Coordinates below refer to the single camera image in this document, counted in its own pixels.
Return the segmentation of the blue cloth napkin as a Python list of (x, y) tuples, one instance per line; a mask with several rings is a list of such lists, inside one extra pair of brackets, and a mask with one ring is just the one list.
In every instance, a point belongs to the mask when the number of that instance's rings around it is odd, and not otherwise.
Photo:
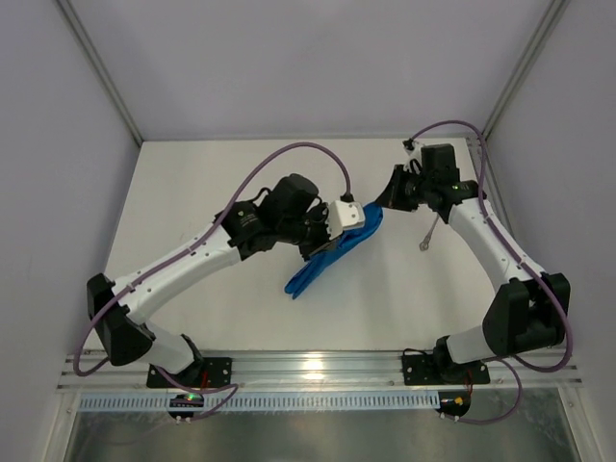
[(312, 257), (308, 263), (287, 282), (284, 287), (284, 293), (286, 295), (289, 295), (292, 299), (300, 297), (308, 286), (321, 276), (327, 268), (331, 267), (351, 250), (375, 234), (383, 220), (382, 207), (372, 202), (363, 207), (363, 212), (366, 217), (364, 226), (344, 232), (333, 250)]

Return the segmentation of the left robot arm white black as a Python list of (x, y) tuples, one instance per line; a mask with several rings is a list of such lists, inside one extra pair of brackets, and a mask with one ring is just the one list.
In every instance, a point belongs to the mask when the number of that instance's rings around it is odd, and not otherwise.
[(347, 230), (363, 222), (362, 207), (351, 194), (326, 203), (314, 183), (292, 173), (251, 199), (232, 202), (203, 236), (155, 263), (115, 280), (95, 275), (87, 284), (89, 316), (107, 363), (143, 362), (167, 382), (196, 383), (207, 362), (187, 335), (171, 334), (151, 321), (160, 308), (209, 275), (278, 243), (296, 246), (304, 260), (331, 251)]

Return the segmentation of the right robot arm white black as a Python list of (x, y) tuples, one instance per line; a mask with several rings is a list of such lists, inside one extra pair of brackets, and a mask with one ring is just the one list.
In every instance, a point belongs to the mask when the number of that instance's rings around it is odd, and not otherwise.
[(514, 242), (479, 184), (461, 178), (452, 145), (409, 139), (403, 146), (409, 159), (395, 166), (377, 204), (403, 212), (427, 206), (463, 239), (495, 291), (478, 326), (437, 340), (436, 372), (456, 379), (486, 360), (562, 343), (571, 330), (567, 278), (547, 273)]

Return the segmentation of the silver fork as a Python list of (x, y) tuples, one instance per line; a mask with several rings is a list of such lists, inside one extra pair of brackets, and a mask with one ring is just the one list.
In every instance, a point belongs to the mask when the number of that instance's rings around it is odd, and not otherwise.
[(439, 222), (439, 217), (436, 216), (435, 219), (433, 220), (430, 228), (428, 229), (427, 233), (425, 234), (425, 236), (423, 237), (422, 241), (419, 243), (419, 250), (421, 252), (425, 252), (429, 250), (429, 245), (434, 233), (434, 230)]

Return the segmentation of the left black connector box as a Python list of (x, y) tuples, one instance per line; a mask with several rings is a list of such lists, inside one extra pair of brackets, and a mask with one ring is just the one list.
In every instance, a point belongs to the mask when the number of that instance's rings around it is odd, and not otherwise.
[(175, 421), (191, 420), (203, 410), (204, 398), (197, 394), (172, 396), (167, 405), (167, 412)]

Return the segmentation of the black connector box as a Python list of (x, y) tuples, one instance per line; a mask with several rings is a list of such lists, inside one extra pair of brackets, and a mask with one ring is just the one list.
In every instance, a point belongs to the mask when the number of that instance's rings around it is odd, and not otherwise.
[(191, 420), (203, 410), (204, 398), (197, 394), (172, 396), (167, 405), (167, 412), (175, 421)]
[(469, 398), (462, 396), (440, 395), (436, 411), (441, 418), (461, 419), (468, 413), (471, 402)]

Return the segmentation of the right black connector box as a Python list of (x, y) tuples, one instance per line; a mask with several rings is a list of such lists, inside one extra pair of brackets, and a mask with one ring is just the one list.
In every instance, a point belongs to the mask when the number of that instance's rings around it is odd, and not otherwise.
[(468, 413), (471, 402), (469, 398), (462, 396), (440, 395), (436, 411), (441, 418), (461, 419)]

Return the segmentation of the right aluminium side rail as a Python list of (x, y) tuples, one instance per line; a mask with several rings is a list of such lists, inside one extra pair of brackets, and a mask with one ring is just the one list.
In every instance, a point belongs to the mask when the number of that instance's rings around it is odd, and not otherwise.
[(510, 356), (558, 341), (558, 299), (543, 269), (514, 242), (484, 196), (486, 141), (481, 139), (479, 145), (477, 194), (452, 208), (449, 224), (469, 246), (496, 291), (480, 326), (483, 342), (494, 355)]

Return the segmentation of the aluminium front rail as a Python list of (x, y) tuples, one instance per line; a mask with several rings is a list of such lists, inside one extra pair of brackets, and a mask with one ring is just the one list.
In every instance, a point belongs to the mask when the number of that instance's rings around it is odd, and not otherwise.
[[(408, 373), (402, 366), (402, 353), (395, 350), (205, 350), (203, 355), (228, 357), (230, 368), (224, 373), (243, 391), (359, 391), (401, 390)], [(508, 359), (505, 364), (490, 362), (480, 368), (487, 375), (484, 383), (473, 374), (479, 389), (513, 389), (516, 378), (527, 389), (581, 387), (580, 370), (574, 361), (558, 372), (536, 372)], [(73, 357), (67, 356), (57, 382), (60, 392), (135, 391), (146, 388), (149, 366), (103, 366), (98, 372), (80, 377), (73, 371)]]

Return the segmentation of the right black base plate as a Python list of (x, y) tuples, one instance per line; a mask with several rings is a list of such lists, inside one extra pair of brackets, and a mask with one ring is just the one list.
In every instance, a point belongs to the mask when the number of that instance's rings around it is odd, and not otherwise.
[(420, 385), (487, 385), (491, 382), (487, 366), (479, 361), (466, 365), (440, 366), (431, 352), (406, 349), (400, 356), (404, 384)]

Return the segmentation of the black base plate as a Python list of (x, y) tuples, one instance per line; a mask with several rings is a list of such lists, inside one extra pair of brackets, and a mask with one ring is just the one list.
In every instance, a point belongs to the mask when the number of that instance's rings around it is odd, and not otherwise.
[(406, 349), (400, 356), (404, 384), (420, 385), (487, 385), (491, 382), (487, 366), (479, 361), (466, 365), (440, 366), (431, 352)]
[[(186, 370), (168, 375), (180, 385), (191, 389), (217, 389), (231, 383), (232, 359), (230, 357), (206, 357)], [(152, 365), (149, 366), (146, 387), (149, 389), (171, 388), (172, 384)]]

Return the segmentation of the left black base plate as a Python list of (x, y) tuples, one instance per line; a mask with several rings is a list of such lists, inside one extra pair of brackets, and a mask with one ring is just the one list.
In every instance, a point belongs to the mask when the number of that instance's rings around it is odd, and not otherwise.
[[(206, 357), (186, 370), (168, 375), (180, 385), (191, 389), (217, 389), (231, 383), (232, 359), (230, 357)], [(172, 384), (152, 365), (149, 366), (146, 387), (149, 389), (171, 388)]]

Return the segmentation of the right aluminium frame post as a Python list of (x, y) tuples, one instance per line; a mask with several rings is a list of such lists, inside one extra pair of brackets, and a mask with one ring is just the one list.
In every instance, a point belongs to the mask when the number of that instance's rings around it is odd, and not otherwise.
[(550, 39), (554, 29), (559, 24), (567, 10), (570, 1), (551, 0), (542, 12), (536, 25), (533, 27), (525, 47), (517, 59), (514, 67), (502, 89), (500, 95), (488, 116), (483, 128), (483, 136), (488, 140), (494, 133), (505, 112), (511, 105), (514, 97), (521, 89), (523, 83), (534, 65), (538, 61), (543, 49)]

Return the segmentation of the aluminium frame post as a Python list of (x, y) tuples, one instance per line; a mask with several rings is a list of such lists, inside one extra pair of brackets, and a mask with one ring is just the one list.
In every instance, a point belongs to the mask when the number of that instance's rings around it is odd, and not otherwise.
[(502, 89), (500, 95), (488, 116), (483, 128), (483, 136), (488, 140), (494, 133), (505, 112), (511, 105), (514, 97), (521, 89), (523, 83), (534, 65), (538, 61), (543, 49), (550, 39), (554, 29), (559, 24), (567, 10), (570, 1), (551, 0), (542, 12), (536, 25), (533, 27), (525, 47), (517, 59), (514, 67)]
[(76, 40), (77, 45), (90, 66), (96, 80), (114, 107), (124, 127), (129, 132), (135, 145), (141, 147), (144, 142), (144, 137), (141, 130), (133, 118), (124, 98), (121, 95), (121, 92), (116, 85), (115, 80), (112, 77), (112, 74), (101, 57), (75, 6), (68, 0), (55, 0), (54, 4), (62, 16), (69, 33), (73, 35)]

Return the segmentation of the left aluminium frame post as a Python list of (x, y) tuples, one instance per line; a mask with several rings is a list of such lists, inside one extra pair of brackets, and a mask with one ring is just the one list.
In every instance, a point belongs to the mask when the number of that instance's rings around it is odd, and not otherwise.
[(115, 80), (112, 77), (112, 74), (101, 57), (75, 6), (68, 0), (55, 0), (54, 4), (62, 16), (69, 33), (73, 35), (76, 40), (77, 45), (90, 66), (96, 80), (114, 107), (124, 127), (129, 132), (135, 145), (141, 147), (144, 142), (144, 137), (141, 130), (133, 118), (124, 98), (121, 95), (121, 92), (116, 85)]

